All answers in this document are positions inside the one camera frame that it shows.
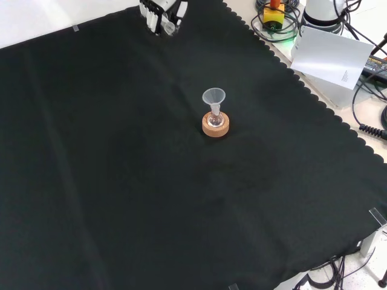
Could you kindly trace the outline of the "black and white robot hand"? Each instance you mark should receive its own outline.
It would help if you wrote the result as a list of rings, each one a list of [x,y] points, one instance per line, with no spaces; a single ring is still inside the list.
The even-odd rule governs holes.
[[[188,2],[181,0],[139,1],[140,13],[148,29],[155,35],[177,34],[188,9]]]

